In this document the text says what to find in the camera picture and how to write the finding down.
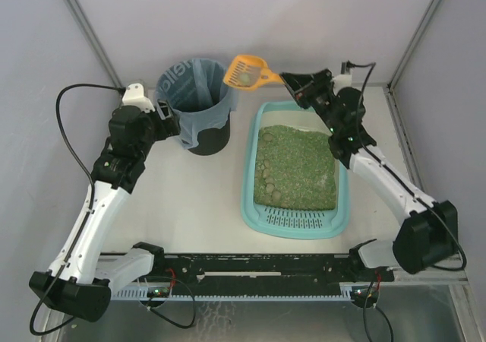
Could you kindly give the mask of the orange litter scoop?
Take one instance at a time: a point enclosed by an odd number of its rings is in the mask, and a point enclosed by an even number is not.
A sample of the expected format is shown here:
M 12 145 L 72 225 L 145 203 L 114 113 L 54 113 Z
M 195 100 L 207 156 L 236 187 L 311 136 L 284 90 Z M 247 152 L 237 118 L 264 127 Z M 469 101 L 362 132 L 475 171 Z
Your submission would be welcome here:
M 284 84 L 267 62 L 255 55 L 237 55 L 232 60 L 223 82 L 238 90 L 253 91 L 267 84 Z

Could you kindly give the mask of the teal litter box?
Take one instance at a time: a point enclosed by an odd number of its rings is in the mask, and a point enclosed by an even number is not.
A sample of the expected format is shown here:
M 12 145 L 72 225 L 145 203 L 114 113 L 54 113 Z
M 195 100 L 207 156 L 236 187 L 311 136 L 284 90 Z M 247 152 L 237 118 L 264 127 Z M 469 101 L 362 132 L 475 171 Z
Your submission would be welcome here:
M 254 201 L 258 132 L 271 125 L 284 125 L 301 131 L 330 131 L 317 114 L 292 101 L 264 103 L 252 119 L 245 154 L 241 187 L 241 215 L 246 224 L 260 233 L 288 239 L 329 239 L 338 236 L 349 222 L 349 180 L 347 169 L 334 163 L 333 183 L 336 206 L 325 211 L 304 211 L 263 206 Z

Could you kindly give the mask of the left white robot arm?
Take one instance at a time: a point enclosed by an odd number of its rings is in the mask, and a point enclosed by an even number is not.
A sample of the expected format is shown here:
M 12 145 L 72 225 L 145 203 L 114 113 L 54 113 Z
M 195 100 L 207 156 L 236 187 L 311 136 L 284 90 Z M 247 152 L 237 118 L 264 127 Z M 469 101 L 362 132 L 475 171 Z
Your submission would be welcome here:
M 138 242 L 111 264 L 99 256 L 113 221 L 145 170 L 151 147 L 179 133 L 166 103 L 144 111 L 117 108 L 109 120 L 109 136 L 93 164 L 84 206 L 68 239 L 46 272 L 36 271 L 30 289 L 47 307 L 85 321 L 98 321 L 110 299 L 135 279 L 163 264 L 163 248 Z

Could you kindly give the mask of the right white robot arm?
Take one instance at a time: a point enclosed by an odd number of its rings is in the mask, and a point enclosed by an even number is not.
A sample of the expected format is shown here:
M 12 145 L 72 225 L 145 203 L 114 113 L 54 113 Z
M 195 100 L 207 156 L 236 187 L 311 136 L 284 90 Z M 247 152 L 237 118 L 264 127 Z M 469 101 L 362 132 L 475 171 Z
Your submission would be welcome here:
M 467 264 L 458 240 L 458 212 L 450 201 L 436 201 L 400 174 L 367 133 L 362 120 L 364 90 L 350 84 L 355 65 L 346 62 L 334 76 L 324 69 L 313 74 L 280 74 L 292 99 L 312 109 L 330 130 L 331 153 L 375 191 L 399 221 L 392 240 L 371 240 L 358 246 L 358 257 L 369 269 L 400 267 L 409 274 L 442 269 L 441 261 L 459 255 Z

